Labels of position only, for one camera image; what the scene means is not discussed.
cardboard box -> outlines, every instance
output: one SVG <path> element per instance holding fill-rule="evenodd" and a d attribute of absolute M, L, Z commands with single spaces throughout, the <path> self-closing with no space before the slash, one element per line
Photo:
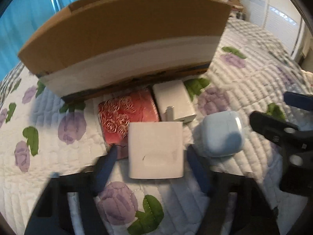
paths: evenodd
<path fill-rule="evenodd" d="M 64 101 L 204 73 L 230 12 L 218 0 L 78 0 L 18 57 Z"/>

cardboard edge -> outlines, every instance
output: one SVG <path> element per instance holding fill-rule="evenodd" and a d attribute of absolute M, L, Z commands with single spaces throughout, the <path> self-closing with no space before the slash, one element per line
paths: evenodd
<path fill-rule="evenodd" d="M 74 94 L 61 97 L 66 103 L 79 103 L 84 100 L 95 98 L 104 94 L 117 92 L 120 90 L 133 88 L 139 85 L 160 83 L 168 80 L 174 80 L 190 75 L 203 74 L 209 68 L 211 62 L 202 62 L 198 64 L 185 65 L 184 67 L 176 67 L 171 70 L 154 71 L 145 73 L 136 77 L 130 77 L 119 80 L 114 84 L 103 86 L 101 88 L 80 91 Z"/>

wall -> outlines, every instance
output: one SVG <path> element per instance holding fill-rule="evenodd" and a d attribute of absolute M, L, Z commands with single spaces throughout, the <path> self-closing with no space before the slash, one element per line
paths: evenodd
<path fill-rule="evenodd" d="M 297 52 L 295 48 L 303 23 L 290 0 L 240 1 L 246 8 L 248 21 L 263 27 L 280 39 L 289 54 Z"/>

blue curtain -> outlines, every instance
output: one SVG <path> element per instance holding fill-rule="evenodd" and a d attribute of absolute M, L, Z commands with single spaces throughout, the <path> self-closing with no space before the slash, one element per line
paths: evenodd
<path fill-rule="evenodd" d="M 76 0 L 13 0 L 0 17 L 0 80 L 18 63 L 17 53 L 51 16 Z"/>

quilted bedspread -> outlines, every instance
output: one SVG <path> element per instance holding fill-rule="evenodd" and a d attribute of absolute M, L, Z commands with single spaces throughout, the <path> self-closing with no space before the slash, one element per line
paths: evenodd
<path fill-rule="evenodd" d="M 312 93 L 307 78 L 279 40 L 248 22 L 229 19 L 204 80 L 183 79 L 196 119 L 184 126 L 184 144 L 195 144 L 206 155 L 199 123 L 205 115 L 224 110 L 238 112 L 245 145 L 234 156 L 213 158 L 216 170 L 252 172 L 272 209 L 278 212 L 281 234 L 286 234 L 304 209 L 305 197 L 279 190 L 282 163 L 277 148 L 253 132 L 248 116 L 265 112 L 274 102 L 286 119 L 302 130 L 312 130 L 308 112 L 283 102 L 285 91 Z M 2 84 L 0 111 L 0 212 L 17 235 L 24 233 L 36 199 L 52 172 L 76 173 L 107 153 L 98 122 L 98 104 L 124 92 L 94 98 L 74 107 L 41 84 L 22 64 Z M 76 235 L 83 234 L 75 194 L 69 195 Z M 133 180 L 128 160 L 119 160 L 100 198 L 99 212 L 111 235 L 185 234 L 196 232 L 209 202 L 185 165 L 185 175 L 169 180 Z M 151 221 L 152 209 L 154 218 Z M 139 219 L 152 223 L 138 225 Z M 222 233 L 231 225 L 231 214 Z"/>

